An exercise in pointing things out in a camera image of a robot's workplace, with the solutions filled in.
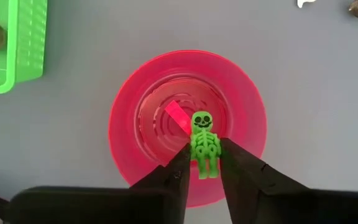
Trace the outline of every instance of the gray table surface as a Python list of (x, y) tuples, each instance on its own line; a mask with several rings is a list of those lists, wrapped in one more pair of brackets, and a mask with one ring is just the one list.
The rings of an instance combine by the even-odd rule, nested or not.
[[(178, 49), (240, 65), (264, 99), (263, 159), (310, 187), (358, 190), (358, 19), (350, 0), (49, 0), (45, 75), (0, 95), (0, 197), (35, 185), (127, 187), (107, 128), (123, 81)], [(227, 223), (226, 202), (187, 211)]]

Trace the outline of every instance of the pink disc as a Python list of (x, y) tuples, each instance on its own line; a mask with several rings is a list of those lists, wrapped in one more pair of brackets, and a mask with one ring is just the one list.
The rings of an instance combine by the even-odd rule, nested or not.
[[(165, 111), (172, 101), (191, 117), (212, 114), (212, 132), (261, 157), (266, 140), (262, 99), (249, 77), (234, 63), (200, 50), (158, 56), (136, 70), (111, 109), (109, 142), (122, 176), (132, 185), (158, 165), (166, 165), (190, 141)], [(191, 162), (187, 207), (224, 198), (220, 178), (198, 179)]]

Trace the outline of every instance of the white object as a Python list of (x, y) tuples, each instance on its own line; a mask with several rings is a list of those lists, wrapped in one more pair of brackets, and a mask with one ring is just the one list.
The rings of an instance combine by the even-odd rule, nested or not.
[(303, 3), (305, 2), (315, 2), (316, 0), (298, 0), (298, 7), (302, 8)]

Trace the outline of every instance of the green skeleton figurine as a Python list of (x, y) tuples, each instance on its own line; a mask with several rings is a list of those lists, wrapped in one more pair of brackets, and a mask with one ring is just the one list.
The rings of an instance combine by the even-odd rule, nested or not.
[(221, 140), (212, 129), (212, 116), (206, 111), (198, 111), (191, 119), (191, 159), (196, 159), (199, 178), (206, 179), (208, 171), (206, 160), (209, 160), (209, 178), (219, 176), (218, 158), (222, 154)]

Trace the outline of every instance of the green container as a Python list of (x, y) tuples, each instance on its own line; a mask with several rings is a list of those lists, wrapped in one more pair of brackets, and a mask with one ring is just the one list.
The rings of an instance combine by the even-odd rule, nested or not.
[(0, 26), (7, 46), (0, 50), (0, 93), (42, 76), (47, 0), (0, 0)]

